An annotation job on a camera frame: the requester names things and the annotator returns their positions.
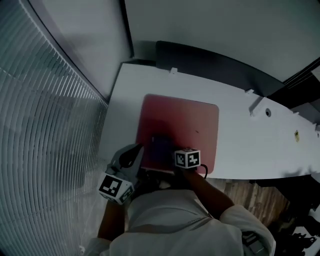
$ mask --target shirt sleeve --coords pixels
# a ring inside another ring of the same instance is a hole
[[[222,223],[235,226],[243,232],[254,232],[273,256],[276,250],[276,241],[270,231],[248,210],[241,205],[228,208],[220,217]]]
[[[84,256],[109,256],[111,241],[103,238],[92,238],[85,248]]]

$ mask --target vertical blind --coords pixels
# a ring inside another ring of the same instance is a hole
[[[18,0],[0,0],[0,250],[80,255],[106,162],[104,100]]]

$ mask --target pink cutting mat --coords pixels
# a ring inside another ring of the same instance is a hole
[[[201,151],[201,163],[208,173],[215,166],[218,137],[219,108],[216,105],[148,94],[144,97],[136,142],[144,145],[142,168],[173,171],[172,166],[161,166],[150,160],[148,152],[152,136],[163,135],[173,140],[175,146]],[[199,173],[205,173],[198,167]]]

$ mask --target white wall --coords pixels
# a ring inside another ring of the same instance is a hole
[[[66,54],[108,98],[120,63],[131,55],[119,1],[30,2]]]
[[[137,58],[158,40],[213,51],[284,81],[320,57],[318,0],[126,0]]]

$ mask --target white cloth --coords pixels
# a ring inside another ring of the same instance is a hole
[[[110,242],[93,238],[88,256],[243,256],[242,232],[255,232],[272,256],[276,242],[268,229],[240,205],[220,220],[209,217],[191,190],[144,194],[128,209],[128,231]]]

